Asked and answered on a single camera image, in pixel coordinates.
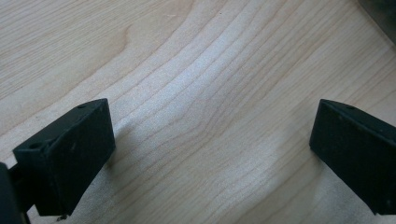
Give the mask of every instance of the dark object in corner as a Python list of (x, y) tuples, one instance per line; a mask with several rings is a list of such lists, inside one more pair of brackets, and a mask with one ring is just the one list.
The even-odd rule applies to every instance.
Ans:
[(0, 223), (28, 223), (33, 204), (40, 216), (70, 216), (115, 146), (107, 99), (52, 122), (13, 150), (14, 167), (0, 164)]
[(376, 214), (396, 214), (396, 128), (320, 100), (309, 145)]
[(396, 44), (396, 1), (395, 0), (359, 0), (375, 22)]

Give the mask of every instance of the wooden table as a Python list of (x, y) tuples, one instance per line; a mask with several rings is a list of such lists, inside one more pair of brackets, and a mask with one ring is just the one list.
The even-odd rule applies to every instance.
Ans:
[(75, 105), (110, 102), (117, 150), (63, 223), (396, 222), (308, 146), (321, 98), (396, 125), (396, 48), (356, 0), (0, 11), (0, 161)]

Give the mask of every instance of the wood grain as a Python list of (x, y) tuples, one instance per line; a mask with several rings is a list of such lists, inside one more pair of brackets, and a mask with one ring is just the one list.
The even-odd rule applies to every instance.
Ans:
[(357, 1), (0, 4), (1, 161), (110, 102), (117, 151), (63, 223), (396, 221), (308, 146), (321, 98), (396, 125), (396, 49)]

